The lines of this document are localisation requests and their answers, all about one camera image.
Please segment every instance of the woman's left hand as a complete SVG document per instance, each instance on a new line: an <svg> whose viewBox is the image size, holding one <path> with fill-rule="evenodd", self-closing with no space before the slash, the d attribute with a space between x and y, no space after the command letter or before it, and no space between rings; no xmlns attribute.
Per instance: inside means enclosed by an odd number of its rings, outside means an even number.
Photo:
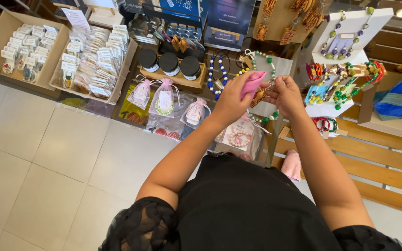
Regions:
<svg viewBox="0 0 402 251"><path fill-rule="evenodd" d="M252 96L246 94L243 100L241 100L241 91L246 80L254 75L254 73L255 71L248 71L228 81L221 91L220 99L218 99L215 109L210 116L214 117L215 121L220 123L222 128L226 128L241 118L246 109L251 105Z"/></svg>

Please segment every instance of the black jar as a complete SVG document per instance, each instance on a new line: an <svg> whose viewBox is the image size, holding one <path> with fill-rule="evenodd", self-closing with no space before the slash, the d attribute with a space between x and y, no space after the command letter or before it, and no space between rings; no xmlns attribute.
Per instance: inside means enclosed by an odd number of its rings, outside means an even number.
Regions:
<svg viewBox="0 0 402 251"><path fill-rule="evenodd" d="M144 67L146 71L155 72L159 69L158 55L152 49L144 49L139 53L139 64Z"/></svg>
<svg viewBox="0 0 402 251"><path fill-rule="evenodd" d="M196 80L201 75L200 62L195 57L186 57L181 61L182 75L188 80Z"/></svg>
<svg viewBox="0 0 402 251"><path fill-rule="evenodd" d="M180 70L178 57L171 52L162 54L158 64L167 76L175 76Z"/></svg>

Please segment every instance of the pink towel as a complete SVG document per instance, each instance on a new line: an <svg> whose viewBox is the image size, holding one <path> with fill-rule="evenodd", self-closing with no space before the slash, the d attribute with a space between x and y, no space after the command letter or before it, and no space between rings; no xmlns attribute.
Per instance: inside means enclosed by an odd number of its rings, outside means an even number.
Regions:
<svg viewBox="0 0 402 251"><path fill-rule="evenodd" d="M241 99L249 93L252 97L254 97L257 88L260 86L261 81L265 78L266 72L265 71L257 71L250 77L246 83L244 83L243 89L241 90Z"/></svg>
<svg viewBox="0 0 402 251"><path fill-rule="evenodd" d="M282 173L291 181L300 182L300 157L295 150L288 150L285 161L282 164Z"/></svg>

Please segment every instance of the person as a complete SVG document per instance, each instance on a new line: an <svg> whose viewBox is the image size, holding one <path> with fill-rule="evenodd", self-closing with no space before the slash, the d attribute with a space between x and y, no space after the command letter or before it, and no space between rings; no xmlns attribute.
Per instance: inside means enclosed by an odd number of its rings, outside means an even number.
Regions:
<svg viewBox="0 0 402 251"><path fill-rule="evenodd" d="M241 100L240 93L253 74L228 81L212 114L157 164L135 203L115 216L100 251L402 251L399 241L375 229L289 76L278 76L264 101L290 121L316 205L274 167L227 154L203 157L249 107L252 96ZM187 181L201 158L196 177Z"/></svg>

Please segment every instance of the green bead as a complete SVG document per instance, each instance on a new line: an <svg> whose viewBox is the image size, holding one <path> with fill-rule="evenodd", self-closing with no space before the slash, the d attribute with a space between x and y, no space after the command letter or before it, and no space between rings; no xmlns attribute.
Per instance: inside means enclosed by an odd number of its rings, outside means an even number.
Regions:
<svg viewBox="0 0 402 251"><path fill-rule="evenodd" d="M373 14L373 12L375 12L375 8L373 8L373 7L368 7L367 8L367 14Z"/></svg>

